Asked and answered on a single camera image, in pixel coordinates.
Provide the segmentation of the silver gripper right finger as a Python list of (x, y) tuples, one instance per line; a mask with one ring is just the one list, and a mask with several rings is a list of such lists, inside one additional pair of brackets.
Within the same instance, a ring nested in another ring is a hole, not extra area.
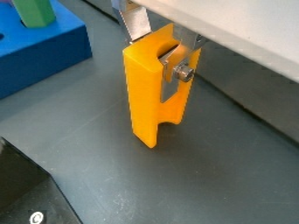
[(161, 102), (176, 93), (179, 82), (189, 82), (195, 69), (191, 66), (192, 53), (203, 46), (203, 36), (185, 27), (172, 28), (172, 37), (179, 41), (159, 58), (163, 64)]

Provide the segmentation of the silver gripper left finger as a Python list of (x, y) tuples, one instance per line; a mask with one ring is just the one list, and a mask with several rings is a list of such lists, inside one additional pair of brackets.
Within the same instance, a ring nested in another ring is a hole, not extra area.
[(133, 43), (152, 32), (147, 9), (131, 0), (119, 0), (119, 12), (128, 42)]

